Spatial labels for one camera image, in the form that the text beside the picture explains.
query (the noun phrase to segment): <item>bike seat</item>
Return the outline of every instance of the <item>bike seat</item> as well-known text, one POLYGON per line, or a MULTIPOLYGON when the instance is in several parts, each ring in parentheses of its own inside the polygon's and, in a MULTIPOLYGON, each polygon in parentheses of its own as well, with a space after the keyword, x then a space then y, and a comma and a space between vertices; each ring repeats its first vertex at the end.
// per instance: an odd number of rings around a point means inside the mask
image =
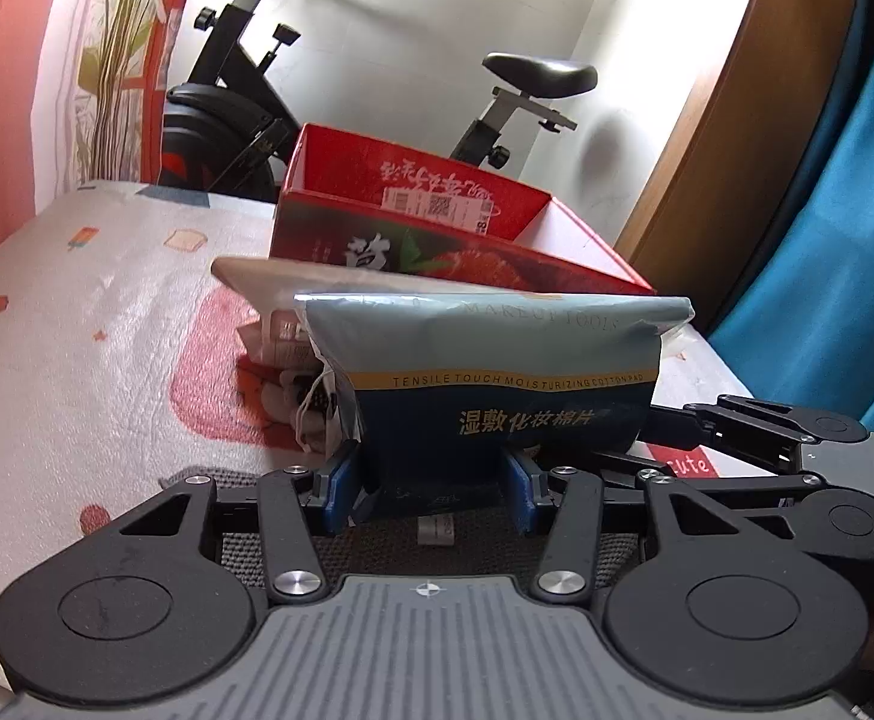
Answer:
POLYGON ((570 98, 597 86, 597 71, 582 62, 544 59, 517 53, 489 53, 483 65, 499 79, 532 98, 570 98))

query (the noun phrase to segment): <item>barcode label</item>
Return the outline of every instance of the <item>barcode label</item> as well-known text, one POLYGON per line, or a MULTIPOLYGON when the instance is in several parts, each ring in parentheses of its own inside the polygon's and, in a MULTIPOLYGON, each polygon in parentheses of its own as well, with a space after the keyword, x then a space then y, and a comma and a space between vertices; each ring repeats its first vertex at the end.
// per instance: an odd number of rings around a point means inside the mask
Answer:
POLYGON ((407 202, 410 201, 409 191, 395 191, 394 193, 394 210, 406 213, 407 202))
POLYGON ((492 200, 398 187, 384 189, 381 208, 481 235, 487 234, 493 215, 492 200))
POLYGON ((427 200, 427 215, 429 217, 448 217, 450 215, 451 194, 431 194, 427 200))

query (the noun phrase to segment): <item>circular mount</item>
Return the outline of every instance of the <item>circular mount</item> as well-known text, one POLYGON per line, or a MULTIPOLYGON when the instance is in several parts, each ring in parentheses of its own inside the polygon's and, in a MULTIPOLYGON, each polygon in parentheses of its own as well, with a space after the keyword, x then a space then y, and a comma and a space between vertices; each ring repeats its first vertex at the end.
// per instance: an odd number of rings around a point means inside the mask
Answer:
POLYGON ((250 635, 246 589, 196 549, 181 555, 174 536, 96 536, 0 595, 0 664, 14 690, 63 704, 149 701, 208 677, 250 635))
POLYGON ((855 443, 867 438, 867 428, 842 413, 813 412, 802 419, 805 430, 828 442, 855 443))
POLYGON ((795 544, 810 555, 874 560, 872 495, 846 488, 816 490, 789 518, 797 533, 795 544))
POLYGON ((767 707, 833 685, 863 646, 867 613, 847 580, 789 544, 700 536, 625 576, 604 626, 618 653, 660 685, 767 707))

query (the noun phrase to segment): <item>metal screw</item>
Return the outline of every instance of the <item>metal screw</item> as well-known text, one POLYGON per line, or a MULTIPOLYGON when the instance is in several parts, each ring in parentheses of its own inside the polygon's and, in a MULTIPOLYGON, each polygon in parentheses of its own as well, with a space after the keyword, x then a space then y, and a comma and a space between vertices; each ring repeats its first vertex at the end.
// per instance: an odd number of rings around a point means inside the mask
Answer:
POLYGON ((285 595, 310 595, 321 584, 320 577, 311 571, 285 571, 274 580, 274 589, 285 595))
POLYGON ((537 580, 537 586, 553 595, 570 595, 586 586, 583 576, 576 571, 547 571, 537 580))

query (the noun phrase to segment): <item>adjustment knob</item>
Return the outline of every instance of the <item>adjustment knob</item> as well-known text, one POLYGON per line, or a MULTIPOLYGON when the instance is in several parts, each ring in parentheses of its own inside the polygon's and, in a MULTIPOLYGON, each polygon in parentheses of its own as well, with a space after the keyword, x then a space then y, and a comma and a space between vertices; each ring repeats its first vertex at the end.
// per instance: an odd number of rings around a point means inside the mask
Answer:
POLYGON ((200 9, 197 18, 194 19, 195 28, 205 32, 217 23, 217 11, 213 8, 205 7, 200 9))
POLYGON ((301 33, 285 23, 279 23, 274 30, 274 39, 282 46, 293 46, 300 36, 301 33))
POLYGON ((487 163, 496 170, 501 170, 508 159, 510 159, 510 149, 504 146, 494 146, 487 155, 487 163))

